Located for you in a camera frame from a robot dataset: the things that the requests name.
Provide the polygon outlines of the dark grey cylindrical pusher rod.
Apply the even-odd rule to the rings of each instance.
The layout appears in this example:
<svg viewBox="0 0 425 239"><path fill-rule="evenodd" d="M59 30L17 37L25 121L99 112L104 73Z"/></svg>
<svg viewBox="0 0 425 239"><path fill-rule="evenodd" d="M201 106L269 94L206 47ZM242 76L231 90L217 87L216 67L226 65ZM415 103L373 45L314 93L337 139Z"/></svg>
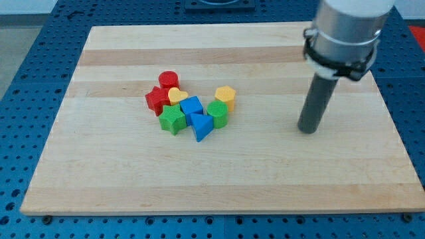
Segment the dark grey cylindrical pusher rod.
<svg viewBox="0 0 425 239"><path fill-rule="evenodd" d="M307 93L297 126L303 133L315 133L338 80L328 80L315 74Z"/></svg>

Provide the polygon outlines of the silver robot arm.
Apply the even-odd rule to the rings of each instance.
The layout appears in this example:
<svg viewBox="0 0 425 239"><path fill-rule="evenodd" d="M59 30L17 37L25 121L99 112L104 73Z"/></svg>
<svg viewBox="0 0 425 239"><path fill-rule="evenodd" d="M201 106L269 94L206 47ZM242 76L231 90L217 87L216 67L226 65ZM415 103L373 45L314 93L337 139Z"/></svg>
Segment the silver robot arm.
<svg viewBox="0 0 425 239"><path fill-rule="evenodd" d="M359 81L374 64L395 0L322 0L303 32L303 56L315 71L297 126L316 132L340 78Z"/></svg>

